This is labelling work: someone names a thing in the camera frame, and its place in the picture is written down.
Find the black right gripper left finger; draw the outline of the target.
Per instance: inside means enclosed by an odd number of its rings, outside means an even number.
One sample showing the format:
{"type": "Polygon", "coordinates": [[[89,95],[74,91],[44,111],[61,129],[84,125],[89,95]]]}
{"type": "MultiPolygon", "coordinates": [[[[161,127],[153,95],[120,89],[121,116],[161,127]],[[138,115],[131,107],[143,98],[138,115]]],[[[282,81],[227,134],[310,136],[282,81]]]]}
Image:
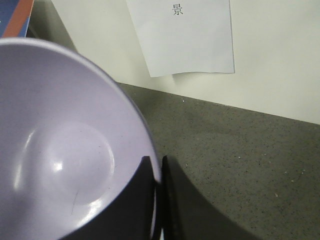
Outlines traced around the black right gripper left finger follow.
{"type": "Polygon", "coordinates": [[[121,193],[84,226],[64,240],[152,240],[156,236],[156,181],[144,156],[121,193]]]}

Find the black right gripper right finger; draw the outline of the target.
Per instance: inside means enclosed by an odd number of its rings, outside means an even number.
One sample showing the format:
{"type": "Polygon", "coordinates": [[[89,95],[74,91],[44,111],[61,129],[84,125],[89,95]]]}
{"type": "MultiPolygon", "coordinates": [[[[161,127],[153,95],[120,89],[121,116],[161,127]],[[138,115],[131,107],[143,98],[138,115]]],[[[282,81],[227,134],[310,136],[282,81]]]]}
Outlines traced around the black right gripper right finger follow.
{"type": "Polygon", "coordinates": [[[162,158],[163,235],[165,240],[256,240],[230,220],[192,184],[178,161],[162,158]]]}

